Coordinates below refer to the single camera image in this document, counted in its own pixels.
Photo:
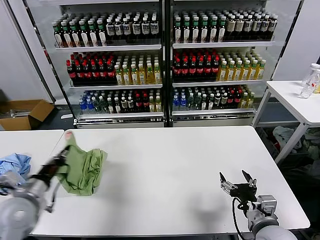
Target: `small white table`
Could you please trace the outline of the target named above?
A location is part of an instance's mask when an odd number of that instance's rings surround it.
[[[300,98],[303,88],[301,81],[267,81],[266,84],[267,90],[254,116],[252,126],[255,128],[259,124],[271,94],[300,122],[275,159],[275,162],[280,165],[308,128],[320,127],[320,94],[312,94],[308,99]]]
[[[219,172],[245,183],[257,178],[257,194],[277,199],[286,229],[310,223],[264,144],[251,126],[72,130],[85,151],[108,153],[99,189],[76,196],[60,187],[53,213],[43,212],[36,236],[160,236],[235,233],[232,198]],[[66,145],[61,138],[53,155]],[[47,195],[57,183],[53,179]],[[248,221],[236,210],[242,232]]]

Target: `beverage bottle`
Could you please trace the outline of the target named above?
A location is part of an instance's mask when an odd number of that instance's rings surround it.
[[[266,31],[266,40],[271,41],[272,36],[274,35],[276,26],[278,24],[278,16],[277,15],[273,15],[273,17],[271,18],[270,22],[269,22],[269,26],[268,29]]]
[[[144,65],[142,63],[139,63],[139,84],[144,85],[146,84],[146,71],[144,68]]]
[[[197,43],[198,42],[198,35],[199,35],[199,17],[198,16],[194,16],[193,17],[193,26],[192,26],[192,30],[191,30],[191,34],[192,34],[192,42],[193,43]]]
[[[261,15],[256,16],[256,19],[252,23],[252,30],[251,30],[251,40],[257,40],[259,30],[261,27]]]
[[[54,38],[55,38],[55,41],[58,45],[59,48],[63,48],[64,47],[64,43],[63,43],[63,38],[62,38],[62,33],[59,29],[59,26],[58,26],[58,23],[56,21],[52,22],[52,26],[53,26],[53,29],[54,29]]]
[[[194,99],[194,94],[193,92],[190,92],[188,100],[187,100],[187,110],[193,110],[194,109],[194,103],[195,103],[195,99]]]
[[[218,29],[218,40],[217,42],[218,43],[222,43],[225,39],[225,32],[226,32],[226,17],[225,16],[222,16],[221,19],[220,19],[220,27]]]
[[[219,108],[220,100],[221,100],[221,95],[220,95],[220,93],[218,92],[218,93],[214,96],[214,104],[213,104],[213,107],[214,107],[215,109]]]
[[[318,88],[320,81],[320,69],[317,69],[309,78],[309,80],[305,83],[300,97],[302,99],[308,99],[311,94]]]
[[[239,81],[240,80],[240,73],[241,73],[241,69],[242,68],[242,61],[238,60],[234,69],[234,73],[232,76],[232,80],[233,81]]]
[[[221,104],[221,108],[222,109],[225,109],[227,104],[228,104],[228,93],[224,93],[222,96],[221,96],[221,101],[220,101],[220,104]]]
[[[226,70],[227,70],[227,61],[222,61],[221,62],[221,67],[218,71],[218,78],[217,80],[222,82],[225,81],[225,76],[226,76]]]
[[[249,69],[250,69],[250,61],[249,60],[245,60],[244,66],[241,67],[239,80],[247,80]]]
[[[98,38],[97,38],[97,30],[93,20],[88,21],[89,24],[89,34],[91,38],[92,46],[98,47]]]
[[[64,47],[68,47],[68,48],[72,48],[73,45],[73,41],[71,40],[71,31],[68,27],[68,23],[66,21],[61,22],[61,26],[62,26],[62,34],[63,34],[63,45]]]
[[[148,39],[149,38],[149,34],[150,34],[150,22],[148,21],[147,17],[143,18],[143,22],[142,22],[142,35],[144,39]]]
[[[247,80],[254,80],[255,79],[255,74],[256,74],[256,70],[257,70],[257,63],[258,60],[253,60],[252,61],[252,65],[249,68],[249,72],[248,72],[248,76],[247,76]]]
[[[155,97],[155,108],[158,113],[162,112],[160,96]]]
[[[224,80],[225,81],[232,81],[234,71],[235,71],[235,61],[231,60],[229,62],[229,65],[226,67]]]
[[[147,63],[147,71],[146,71],[146,84],[155,84],[155,74],[152,69],[152,64]]]
[[[225,34],[224,34],[224,40],[225,41],[232,41],[233,40],[233,32],[234,32],[235,27],[236,27],[235,18],[236,18],[235,15],[231,15],[229,21],[227,22],[226,31],[225,31]]]
[[[209,42],[210,43],[214,43],[217,41],[217,20],[218,17],[217,16],[213,16],[211,21],[211,26],[209,28]]]
[[[174,42],[179,44],[181,42],[181,27],[180,27],[180,20],[181,18],[177,16],[175,18],[175,25],[173,27],[173,34],[174,34]]]
[[[241,101],[238,104],[238,109],[244,109],[248,101],[248,93],[244,92]]]
[[[246,108],[246,109],[251,109],[251,108],[253,107],[254,98],[255,98],[255,93],[252,91],[252,92],[250,93],[250,97],[249,97],[248,100],[246,101],[246,104],[245,104],[245,108]]]
[[[182,28],[183,33],[183,43],[187,44],[189,43],[189,37],[190,37],[190,17],[186,16],[184,18],[184,25]]]

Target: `clear plastic bottle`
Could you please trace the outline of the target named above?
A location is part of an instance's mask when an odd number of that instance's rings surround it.
[[[309,80],[305,83],[300,97],[302,99],[308,99],[311,94],[318,88],[318,84],[320,81],[320,69],[317,69],[309,78]]]

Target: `bottle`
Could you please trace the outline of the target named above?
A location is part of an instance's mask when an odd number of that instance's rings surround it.
[[[144,65],[142,63],[139,63],[139,84],[144,85],[146,84],[146,71],[144,68]]]
[[[143,22],[142,22],[142,35],[144,39],[149,38],[149,34],[150,34],[150,22],[148,21],[147,17],[143,18]]]
[[[249,69],[250,69],[250,61],[249,60],[245,60],[244,66],[241,67],[239,80],[241,80],[241,81],[247,80]]]
[[[248,100],[246,101],[246,104],[245,104],[245,108],[246,108],[246,109],[251,109],[251,108],[253,107],[254,98],[255,98],[255,93],[252,91],[252,92],[250,93],[250,97],[249,97]]]
[[[236,63],[235,69],[234,69],[234,73],[232,76],[232,80],[233,81],[239,81],[239,77],[240,77],[240,73],[242,70],[242,61],[238,60],[238,62]]]
[[[222,16],[221,17],[221,20],[220,20],[220,27],[219,27],[219,35],[218,35],[218,40],[217,42],[218,43],[222,43],[224,41],[224,38],[225,38],[225,31],[226,31],[226,17],[225,16]]]
[[[68,48],[72,48],[73,45],[73,41],[71,40],[71,31],[68,28],[68,24],[66,21],[61,22],[61,26],[62,26],[62,34],[63,34],[63,45],[64,47],[68,47]]]
[[[317,69],[309,78],[309,80],[305,83],[300,97],[302,99],[308,99],[311,94],[318,88],[320,81],[320,69]]]
[[[225,81],[232,81],[234,71],[235,71],[235,61],[231,60],[229,62],[229,65],[226,67],[224,80]]]
[[[175,25],[173,27],[173,33],[174,33],[174,42],[176,44],[179,44],[181,42],[181,27],[180,27],[180,20],[181,18],[177,16],[175,18]]]
[[[211,26],[209,29],[209,42],[214,43],[217,41],[217,16],[213,16],[211,21]]]
[[[270,20],[270,22],[269,22],[269,26],[268,26],[268,29],[267,29],[266,34],[265,34],[267,41],[271,41],[271,39],[272,39],[272,37],[274,35],[274,32],[275,32],[277,23],[278,23],[278,16],[274,15],[272,17],[272,19]]]
[[[256,59],[252,61],[252,65],[249,68],[248,76],[246,77],[247,80],[254,80],[255,79],[257,63],[258,63],[258,60],[256,60]]]

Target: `bottle label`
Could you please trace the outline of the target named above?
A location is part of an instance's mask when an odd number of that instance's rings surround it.
[[[158,23],[151,23],[151,34],[158,34],[159,33],[159,26]]]
[[[134,85],[138,85],[138,76],[137,74],[133,73],[132,74],[132,81]]]
[[[133,26],[133,34],[134,35],[139,35],[141,34],[141,26],[140,26],[140,23],[138,24],[132,24]]]
[[[216,28],[212,28],[211,29],[211,33],[210,33],[210,43],[214,43],[215,39],[216,39],[216,34],[217,34],[217,29]]]
[[[120,114],[120,113],[121,113],[121,108],[120,108],[120,106],[115,106],[115,110],[116,110],[116,113],[117,113],[117,114]]]
[[[114,113],[114,107],[113,107],[113,106],[109,106],[108,108],[109,108],[109,112],[110,112],[111,114],[113,114],[113,113]]]
[[[198,41],[199,29],[193,29],[192,31],[192,42],[196,43]]]
[[[107,46],[107,39],[106,39],[106,35],[104,32],[99,32],[99,36],[100,36],[100,40],[101,40],[101,45],[102,46]]]
[[[183,31],[183,43],[187,44],[189,42],[189,35],[190,35],[190,30],[189,29],[185,29]]]
[[[122,85],[122,77],[121,77],[121,75],[116,75],[116,81],[118,82],[118,85]]]
[[[56,42],[58,43],[59,48],[63,48],[64,44],[62,42],[61,36],[59,34],[54,35]]]
[[[241,80],[247,80],[248,72],[249,72],[248,69],[245,69],[245,70],[243,71],[243,75],[242,75],[242,79],[241,79]]]
[[[81,37],[82,37],[84,46],[90,47],[87,34],[83,32],[83,33],[81,33]]]
[[[240,75],[241,70],[236,70],[235,74],[234,74],[234,81],[238,81],[239,80],[239,75]]]
[[[142,23],[142,33],[144,35],[148,35],[150,33],[150,25],[149,25],[149,23]]]
[[[130,84],[129,75],[128,75],[128,74],[125,74],[125,75],[123,75],[123,78],[124,78],[124,83],[125,83],[125,85],[129,85],[129,84]]]
[[[208,29],[204,28],[201,31],[201,42],[205,43],[206,39],[207,39],[207,33],[208,33]]]
[[[250,75],[249,75],[249,80],[253,80],[255,78],[256,70],[251,69]]]
[[[73,41],[74,41],[75,46],[76,46],[77,48],[81,47],[78,34],[72,33],[72,38],[73,38]]]
[[[222,43],[222,41],[224,40],[225,31],[226,31],[225,28],[220,28],[219,36],[218,36],[218,43]]]
[[[154,74],[154,77],[155,77],[155,83],[156,83],[156,84],[161,84],[160,72],[156,72],[156,73]]]
[[[131,34],[131,29],[130,29],[130,24],[122,24],[122,29],[124,35],[130,35]]]
[[[65,34],[63,34],[63,36],[66,41],[66,44],[68,44],[68,47],[72,48],[73,46],[72,46],[72,41],[71,41],[70,35],[68,33],[65,33]]]
[[[212,107],[214,106],[214,103],[213,102],[209,102],[209,107],[208,107],[208,110],[212,110]]]
[[[145,75],[144,74],[140,74],[139,78],[140,78],[140,84],[144,85],[145,84]]]
[[[96,34],[94,32],[90,32],[90,37],[91,37],[92,45],[94,47],[98,47],[98,41],[97,41]]]
[[[115,26],[113,25],[107,25],[106,26],[106,33],[109,35],[109,36],[114,36],[116,34],[115,32]]]
[[[228,73],[228,77],[227,77],[227,81],[232,81],[232,76],[234,75],[234,71],[233,70],[229,70],[229,73]]]
[[[175,30],[175,43],[179,44],[180,43],[180,37],[181,37],[181,30],[176,29]]]

